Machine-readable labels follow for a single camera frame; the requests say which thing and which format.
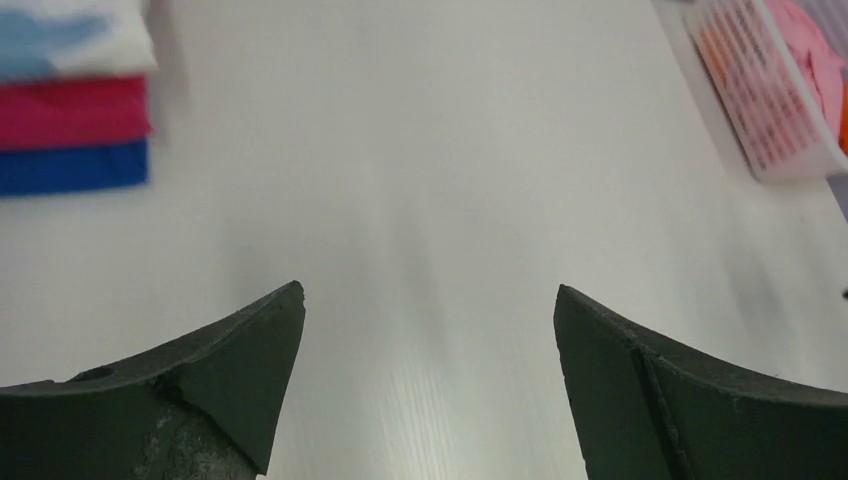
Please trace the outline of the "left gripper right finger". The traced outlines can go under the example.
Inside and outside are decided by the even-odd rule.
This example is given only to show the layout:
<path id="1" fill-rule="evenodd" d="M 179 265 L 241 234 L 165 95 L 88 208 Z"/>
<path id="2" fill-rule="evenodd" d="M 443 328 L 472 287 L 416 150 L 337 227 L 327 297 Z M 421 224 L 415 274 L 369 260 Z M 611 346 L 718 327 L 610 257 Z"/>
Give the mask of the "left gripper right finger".
<path id="1" fill-rule="evenodd" d="M 591 479 L 843 479 L 847 397 L 764 375 L 561 286 L 553 324 Z"/>

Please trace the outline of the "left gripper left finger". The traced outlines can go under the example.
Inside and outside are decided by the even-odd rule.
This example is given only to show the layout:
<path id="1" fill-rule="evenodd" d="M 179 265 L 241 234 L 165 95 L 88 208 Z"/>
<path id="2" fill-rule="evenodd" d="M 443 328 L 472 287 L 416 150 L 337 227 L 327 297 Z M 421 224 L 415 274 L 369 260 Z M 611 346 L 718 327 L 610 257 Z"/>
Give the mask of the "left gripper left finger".
<path id="1" fill-rule="evenodd" d="M 137 355 L 1 391 L 5 479 L 267 473 L 306 317 L 298 282 Z"/>

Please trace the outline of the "white printed t shirt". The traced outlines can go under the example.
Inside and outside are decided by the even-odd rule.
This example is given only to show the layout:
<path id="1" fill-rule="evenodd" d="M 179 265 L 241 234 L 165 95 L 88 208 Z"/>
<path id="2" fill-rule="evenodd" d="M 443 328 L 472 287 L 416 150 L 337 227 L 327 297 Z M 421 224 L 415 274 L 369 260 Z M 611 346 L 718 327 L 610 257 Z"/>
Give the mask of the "white printed t shirt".
<path id="1" fill-rule="evenodd" d="M 147 11 L 146 1 L 3 1 L 1 81 L 153 71 Z"/>

